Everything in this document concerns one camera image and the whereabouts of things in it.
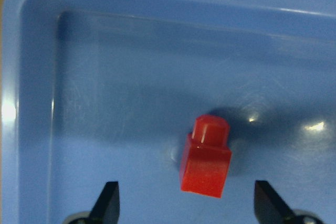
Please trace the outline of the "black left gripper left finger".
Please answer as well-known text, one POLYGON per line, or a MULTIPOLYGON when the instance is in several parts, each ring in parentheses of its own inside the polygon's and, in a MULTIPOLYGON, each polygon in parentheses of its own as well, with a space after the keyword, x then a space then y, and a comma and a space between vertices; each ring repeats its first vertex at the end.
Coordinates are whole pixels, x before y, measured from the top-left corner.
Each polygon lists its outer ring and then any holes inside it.
POLYGON ((90 212, 73 214, 64 223, 118 223, 120 193, 118 182, 106 182, 90 212))

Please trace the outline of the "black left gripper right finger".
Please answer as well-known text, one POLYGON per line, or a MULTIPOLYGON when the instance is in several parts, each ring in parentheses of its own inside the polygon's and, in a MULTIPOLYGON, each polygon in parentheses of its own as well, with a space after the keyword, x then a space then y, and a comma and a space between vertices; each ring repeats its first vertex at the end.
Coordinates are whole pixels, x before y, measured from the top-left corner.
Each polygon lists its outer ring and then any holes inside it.
POLYGON ((266 180, 256 180, 254 214, 258 223, 323 223, 311 214, 297 214, 266 180))

